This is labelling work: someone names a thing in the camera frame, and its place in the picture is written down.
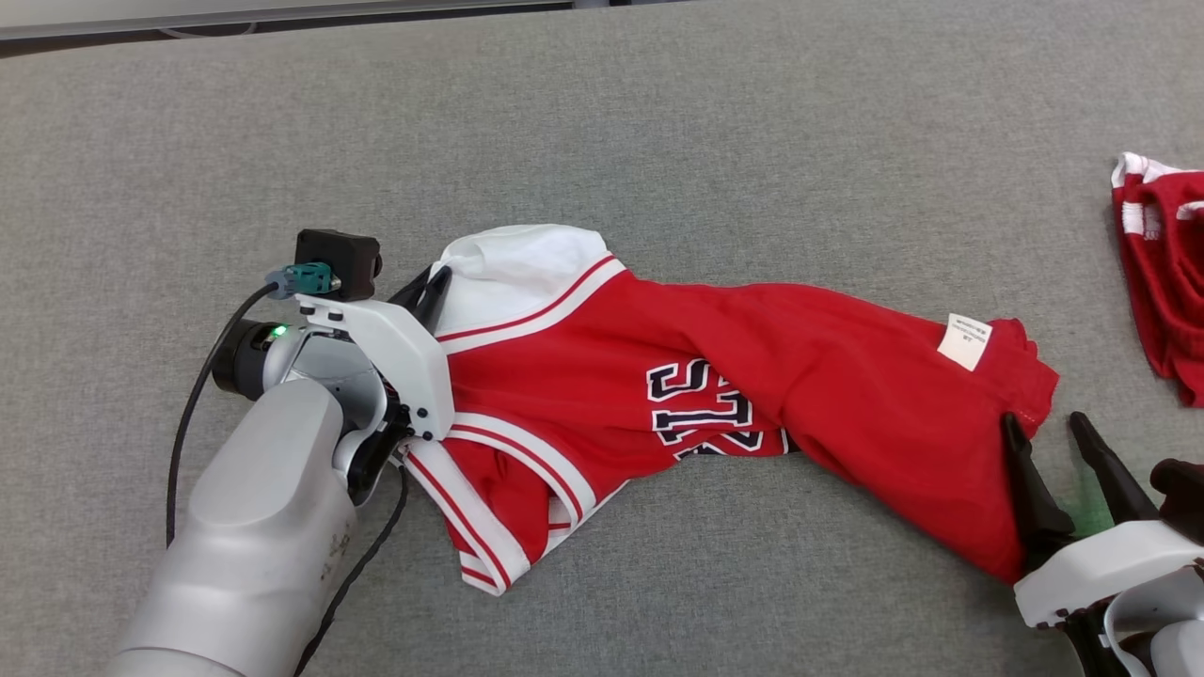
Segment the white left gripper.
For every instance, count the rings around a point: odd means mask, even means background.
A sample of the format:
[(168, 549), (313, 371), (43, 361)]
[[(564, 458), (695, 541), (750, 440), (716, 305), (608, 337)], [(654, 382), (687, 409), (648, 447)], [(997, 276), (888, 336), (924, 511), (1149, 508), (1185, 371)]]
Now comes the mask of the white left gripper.
[(354, 304), (299, 294), (299, 307), (313, 326), (346, 332), (374, 371), (408, 404), (417, 416), (418, 437), (443, 440), (452, 431), (455, 408), (447, 357), (433, 334), (437, 331), (452, 267), (431, 273), (426, 267), (388, 298), (386, 304), (361, 300)]

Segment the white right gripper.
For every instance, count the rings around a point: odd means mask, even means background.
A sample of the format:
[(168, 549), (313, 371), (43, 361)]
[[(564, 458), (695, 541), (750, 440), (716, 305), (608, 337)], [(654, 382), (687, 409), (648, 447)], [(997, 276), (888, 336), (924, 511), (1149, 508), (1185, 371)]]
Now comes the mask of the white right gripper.
[(1023, 570), (1014, 585), (1027, 626), (1054, 626), (1060, 611), (1088, 608), (1100, 600), (1174, 573), (1203, 554), (1202, 544), (1158, 520), (1159, 511), (1131, 470), (1102, 440), (1084, 412), (1069, 416), (1072, 437), (1094, 475), (1108, 520), (1096, 501), (1091, 526), (1108, 530), (1075, 542), (1075, 525), (1046, 488), (1032, 459), (1032, 443), (1019, 416), (1002, 416), (1007, 488), (1019, 528)]

